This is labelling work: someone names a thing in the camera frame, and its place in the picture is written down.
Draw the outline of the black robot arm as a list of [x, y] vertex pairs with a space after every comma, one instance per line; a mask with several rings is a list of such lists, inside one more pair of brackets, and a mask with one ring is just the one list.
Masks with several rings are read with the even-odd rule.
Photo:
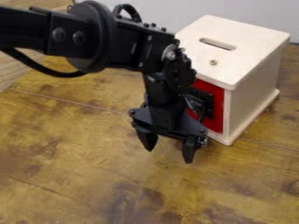
[[164, 28], [144, 23], [132, 5], [109, 9], [86, 0], [64, 13], [0, 6], [0, 52], [60, 78], [108, 67], [141, 73], [144, 102], [128, 112], [138, 140], [152, 150], [158, 136], [178, 139], [182, 160], [193, 160], [208, 134], [201, 120], [186, 113], [206, 114], [201, 92], [192, 86], [196, 70], [180, 40]]

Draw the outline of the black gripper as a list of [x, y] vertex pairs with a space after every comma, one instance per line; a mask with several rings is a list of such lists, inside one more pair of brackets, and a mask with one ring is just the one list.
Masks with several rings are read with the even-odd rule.
[[157, 137], [181, 141], [181, 156], [185, 164], [193, 160], [194, 152], [205, 146], [206, 128], [202, 119], [208, 114], [208, 100], [200, 90], [174, 93], [168, 91], [144, 92], [144, 103], [128, 112], [137, 138], [152, 151]]

